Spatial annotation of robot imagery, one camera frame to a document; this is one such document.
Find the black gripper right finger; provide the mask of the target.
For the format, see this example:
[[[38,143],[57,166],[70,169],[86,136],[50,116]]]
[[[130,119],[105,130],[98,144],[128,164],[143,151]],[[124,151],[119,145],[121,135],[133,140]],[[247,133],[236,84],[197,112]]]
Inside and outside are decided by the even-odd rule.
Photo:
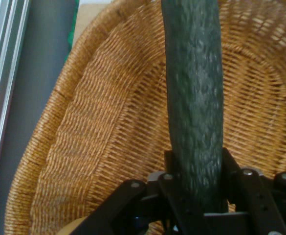
[[[286,171],[269,179],[259,169],[240,167],[223,148],[222,181],[228,201],[247,213],[253,235],[286,235]]]

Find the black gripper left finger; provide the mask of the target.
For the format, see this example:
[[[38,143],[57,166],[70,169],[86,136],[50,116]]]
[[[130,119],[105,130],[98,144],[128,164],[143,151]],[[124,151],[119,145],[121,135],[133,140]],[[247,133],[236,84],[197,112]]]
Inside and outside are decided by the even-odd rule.
[[[125,180],[71,234],[145,235],[157,221],[165,235],[206,234],[204,214],[182,189],[171,151],[165,152],[165,165],[147,182]]]

